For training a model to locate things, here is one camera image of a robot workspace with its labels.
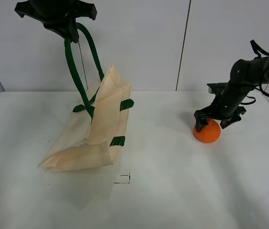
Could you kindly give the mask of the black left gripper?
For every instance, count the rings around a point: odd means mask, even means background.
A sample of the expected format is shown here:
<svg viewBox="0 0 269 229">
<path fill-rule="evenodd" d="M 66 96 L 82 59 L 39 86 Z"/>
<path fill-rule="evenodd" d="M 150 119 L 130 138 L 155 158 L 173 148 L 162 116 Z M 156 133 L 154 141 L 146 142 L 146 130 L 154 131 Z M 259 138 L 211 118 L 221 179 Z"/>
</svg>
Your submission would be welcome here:
<svg viewBox="0 0 269 229">
<path fill-rule="evenodd" d="M 15 11 L 20 17 L 28 16 L 46 26 L 75 28 L 76 18 L 96 19 L 94 4 L 81 0 L 28 0 L 18 2 Z"/>
</svg>

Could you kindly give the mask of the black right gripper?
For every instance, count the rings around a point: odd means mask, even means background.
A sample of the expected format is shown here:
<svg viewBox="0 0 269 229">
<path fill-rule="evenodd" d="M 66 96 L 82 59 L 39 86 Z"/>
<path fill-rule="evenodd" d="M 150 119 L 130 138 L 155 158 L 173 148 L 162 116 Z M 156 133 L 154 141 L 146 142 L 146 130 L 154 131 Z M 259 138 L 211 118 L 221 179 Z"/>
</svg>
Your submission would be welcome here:
<svg viewBox="0 0 269 229">
<path fill-rule="evenodd" d="M 222 129 L 241 121 L 241 115 L 246 113 L 246 109 L 240 104 L 254 89 L 251 84 L 235 83 L 208 83 L 209 92 L 215 98 L 209 107 L 194 112 L 196 120 L 195 129 L 200 132 L 208 125 L 208 119 L 220 120 Z"/>
</svg>

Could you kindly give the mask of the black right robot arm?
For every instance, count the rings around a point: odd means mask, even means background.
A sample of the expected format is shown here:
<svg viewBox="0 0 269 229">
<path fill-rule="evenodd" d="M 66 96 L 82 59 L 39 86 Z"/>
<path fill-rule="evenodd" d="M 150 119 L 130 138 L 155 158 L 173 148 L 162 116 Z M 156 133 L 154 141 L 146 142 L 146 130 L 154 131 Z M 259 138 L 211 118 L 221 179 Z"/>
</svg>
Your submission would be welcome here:
<svg viewBox="0 0 269 229">
<path fill-rule="evenodd" d="M 227 83 L 209 83 L 209 92 L 215 95 L 211 105 L 197 110 L 195 129 L 200 132 L 208 125 L 207 119 L 220 120 L 222 129 L 241 120 L 246 112 L 242 102 L 256 87 L 269 84 L 269 55 L 251 61 L 238 60 L 230 71 Z"/>
</svg>

